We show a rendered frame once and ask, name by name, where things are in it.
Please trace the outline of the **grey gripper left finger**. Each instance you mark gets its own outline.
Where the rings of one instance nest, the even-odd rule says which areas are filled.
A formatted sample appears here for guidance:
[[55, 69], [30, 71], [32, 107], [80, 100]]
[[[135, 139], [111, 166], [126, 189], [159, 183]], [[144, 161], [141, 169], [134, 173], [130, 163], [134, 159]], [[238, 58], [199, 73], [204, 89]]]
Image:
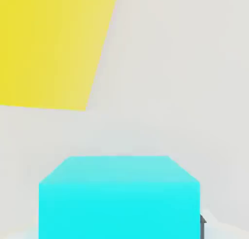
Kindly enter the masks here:
[[28, 230], [5, 236], [3, 239], [38, 239], [37, 230]]

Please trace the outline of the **large yellow box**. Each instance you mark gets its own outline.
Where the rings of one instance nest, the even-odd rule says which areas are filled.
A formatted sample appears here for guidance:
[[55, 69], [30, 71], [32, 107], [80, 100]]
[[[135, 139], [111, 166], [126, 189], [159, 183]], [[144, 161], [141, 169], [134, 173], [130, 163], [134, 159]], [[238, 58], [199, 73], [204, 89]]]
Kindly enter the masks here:
[[0, 105], [85, 110], [116, 0], [0, 0]]

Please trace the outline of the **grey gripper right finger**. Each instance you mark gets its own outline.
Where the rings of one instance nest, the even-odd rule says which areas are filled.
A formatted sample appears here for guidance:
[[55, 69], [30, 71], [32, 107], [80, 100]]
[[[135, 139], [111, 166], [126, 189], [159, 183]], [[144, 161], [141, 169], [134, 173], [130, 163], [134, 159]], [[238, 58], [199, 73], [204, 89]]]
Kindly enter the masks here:
[[207, 222], [205, 239], [249, 239], [248, 231], [220, 222], [209, 210], [202, 209], [201, 214]]

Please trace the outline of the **small cyan cube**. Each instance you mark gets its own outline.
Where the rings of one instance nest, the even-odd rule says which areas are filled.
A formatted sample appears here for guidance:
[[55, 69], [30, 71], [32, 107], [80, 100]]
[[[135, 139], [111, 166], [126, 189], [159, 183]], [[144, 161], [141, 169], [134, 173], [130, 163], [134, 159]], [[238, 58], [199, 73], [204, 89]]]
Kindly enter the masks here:
[[167, 156], [69, 157], [38, 214], [38, 239], [200, 239], [200, 184]]

